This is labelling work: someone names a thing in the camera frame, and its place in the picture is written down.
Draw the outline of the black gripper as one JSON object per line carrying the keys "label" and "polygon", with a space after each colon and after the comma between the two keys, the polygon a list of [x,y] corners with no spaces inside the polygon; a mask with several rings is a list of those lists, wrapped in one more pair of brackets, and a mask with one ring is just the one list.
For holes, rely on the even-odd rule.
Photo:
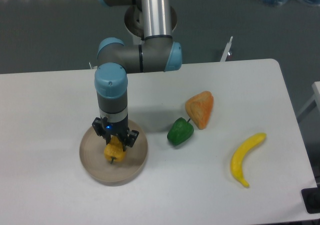
{"label": "black gripper", "polygon": [[111,135],[119,136],[123,151],[126,151],[127,147],[132,148],[139,136],[139,131],[129,130],[128,115],[118,122],[109,122],[106,117],[96,117],[92,122],[92,127],[96,134],[105,140],[106,144],[111,141]]}

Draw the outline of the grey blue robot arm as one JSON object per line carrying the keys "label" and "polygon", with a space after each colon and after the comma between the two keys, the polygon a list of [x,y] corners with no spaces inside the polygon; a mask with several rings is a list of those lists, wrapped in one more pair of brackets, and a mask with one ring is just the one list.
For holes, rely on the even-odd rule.
{"label": "grey blue robot arm", "polygon": [[136,6],[142,13],[142,44],[126,46],[115,37],[101,41],[94,74],[100,116],[92,127],[107,143],[113,136],[122,149],[133,147],[139,136],[128,122],[128,74],[177,71],[182,66],[182,48],[172,37],[169,0],[99,0],[107,6]]}

